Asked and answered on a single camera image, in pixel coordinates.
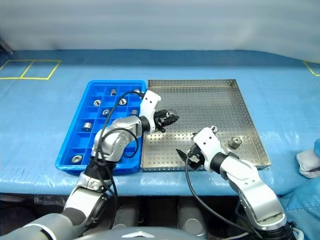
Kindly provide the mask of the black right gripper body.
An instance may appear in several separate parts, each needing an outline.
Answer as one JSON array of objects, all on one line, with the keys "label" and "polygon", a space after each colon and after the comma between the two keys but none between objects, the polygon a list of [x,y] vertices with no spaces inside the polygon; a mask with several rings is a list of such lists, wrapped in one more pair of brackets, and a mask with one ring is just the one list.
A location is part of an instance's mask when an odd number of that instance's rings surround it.
[{"label": "black right gripper body", "polygon": [[186,153],[186,169],[197,171],[200,167],[204,166],[205,157],[201,152],[199,146],[192,146]]}]

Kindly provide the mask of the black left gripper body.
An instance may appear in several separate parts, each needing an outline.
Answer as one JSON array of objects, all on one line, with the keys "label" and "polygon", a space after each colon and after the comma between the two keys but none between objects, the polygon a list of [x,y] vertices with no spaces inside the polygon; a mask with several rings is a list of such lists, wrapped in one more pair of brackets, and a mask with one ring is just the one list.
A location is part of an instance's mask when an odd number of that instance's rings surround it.
[{"label": "black left gripper body", "polygon": [[154,124],[155,124],[155,131],[154,132],[161,132],[165,133],[166,130],[162,126],[162,120],[166,117],[166,111],[156,111],[153,116]]}]

